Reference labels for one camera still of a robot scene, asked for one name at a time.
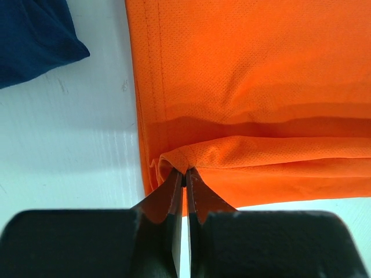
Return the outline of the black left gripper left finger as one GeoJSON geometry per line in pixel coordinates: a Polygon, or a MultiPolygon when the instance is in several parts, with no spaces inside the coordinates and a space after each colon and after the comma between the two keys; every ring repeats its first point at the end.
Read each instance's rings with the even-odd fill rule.
{"type": "Polygon", "coordinates": [[[178,277],[183,176],[130,209],[25,210],[1,234],[2,277],[178,277]]]}

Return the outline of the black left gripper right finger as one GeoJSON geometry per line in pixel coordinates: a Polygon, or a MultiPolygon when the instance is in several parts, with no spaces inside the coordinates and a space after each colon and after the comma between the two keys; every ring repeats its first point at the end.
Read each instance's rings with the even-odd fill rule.
{"type": "Polygon", "coordinates": [[[344,222],[327,211],[239,211],[185,175],[191,277],[366,277],[344,222]]]}

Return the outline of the orange t shirt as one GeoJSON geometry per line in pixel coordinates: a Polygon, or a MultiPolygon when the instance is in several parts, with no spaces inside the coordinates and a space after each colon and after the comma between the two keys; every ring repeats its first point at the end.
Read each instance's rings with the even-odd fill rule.
{"type": "Polygon", "coordinates": [[[369,1],[126,1],[144,191],[370,196],[369,1]]]}

